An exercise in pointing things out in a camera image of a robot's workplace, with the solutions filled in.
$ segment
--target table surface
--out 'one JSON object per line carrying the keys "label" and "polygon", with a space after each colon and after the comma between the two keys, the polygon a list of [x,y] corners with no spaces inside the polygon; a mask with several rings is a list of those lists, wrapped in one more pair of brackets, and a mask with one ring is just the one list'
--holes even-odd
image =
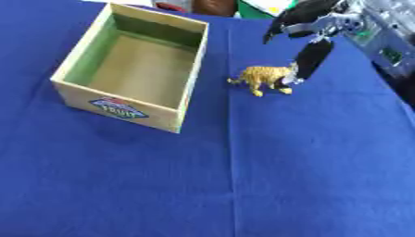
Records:
{"label": "table surface", "polygon": [[415,235],[415,127],[344,38],[292,96],[226,83],[283,66],[266,20],[211,23],[182,134],[68,108],[48,78],[102,5],[0,4],[0,236]]}

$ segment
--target printed logo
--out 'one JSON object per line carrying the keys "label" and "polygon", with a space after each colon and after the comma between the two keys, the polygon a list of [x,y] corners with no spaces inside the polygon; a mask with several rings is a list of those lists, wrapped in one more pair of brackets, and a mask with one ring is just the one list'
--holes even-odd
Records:
{"label": "printed logo", "polygon": [[148,118],[145,113],[138,111],[119,99],[104,97],[99,100],[92,100],[90,103],[120,119]]}

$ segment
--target animal figurine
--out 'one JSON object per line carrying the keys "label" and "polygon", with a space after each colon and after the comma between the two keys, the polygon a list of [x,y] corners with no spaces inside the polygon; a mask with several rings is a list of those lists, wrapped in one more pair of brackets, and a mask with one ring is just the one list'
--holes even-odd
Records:
{"label": "animal figurine", "polygon": [[266,83],[272,90],[278,89],[281,93],[292,94],[288,83],[300,83],[301,79],[296,78],[298,72],[298,65],[296,62],[292,63],[290,67],[248,67],[246,68],[239,79],[228,79],[230,84],[240,84],[243,81],[249,84],[249,89],[255,96],[262,97],[263,92],[259,90],[262,83]]}

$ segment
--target wooden crate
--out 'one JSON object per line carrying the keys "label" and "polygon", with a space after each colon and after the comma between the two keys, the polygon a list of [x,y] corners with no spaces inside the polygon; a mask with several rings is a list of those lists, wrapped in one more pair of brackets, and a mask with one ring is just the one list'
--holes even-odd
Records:
{"label": "wooden crate", "polygon": [[108,4],[51,81],[68,106],[179,133],[206,22]]}

